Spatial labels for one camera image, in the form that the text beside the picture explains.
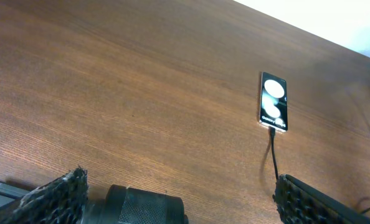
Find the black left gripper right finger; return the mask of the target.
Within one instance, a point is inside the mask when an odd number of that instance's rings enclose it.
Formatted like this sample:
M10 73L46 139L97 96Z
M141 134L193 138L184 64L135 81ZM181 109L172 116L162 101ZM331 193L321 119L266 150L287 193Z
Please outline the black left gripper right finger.
M283 223L370 224L370 207L356 212L288 174L276 176L273 201Z

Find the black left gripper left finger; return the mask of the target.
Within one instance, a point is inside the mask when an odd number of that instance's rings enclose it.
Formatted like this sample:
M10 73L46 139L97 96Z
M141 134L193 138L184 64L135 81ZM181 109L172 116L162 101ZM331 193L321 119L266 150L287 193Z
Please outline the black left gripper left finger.
M87 170L78 167L0 207L0 224L79 223L87 194Z

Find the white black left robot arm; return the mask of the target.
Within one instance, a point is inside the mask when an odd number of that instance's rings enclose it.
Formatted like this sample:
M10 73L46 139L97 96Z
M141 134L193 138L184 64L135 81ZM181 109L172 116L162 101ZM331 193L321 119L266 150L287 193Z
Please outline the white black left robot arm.
M181 198L112 185L105 198L88 196L78 167L28 191L0 182L0 224L188 224Z

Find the black Galaxy flip phone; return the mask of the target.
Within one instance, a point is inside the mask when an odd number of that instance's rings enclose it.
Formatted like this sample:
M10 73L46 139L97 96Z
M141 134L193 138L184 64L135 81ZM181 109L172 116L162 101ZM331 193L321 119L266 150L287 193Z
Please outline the black Galaxy flip phone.
M288 131L287 82L268 72L260 75L259 123Z

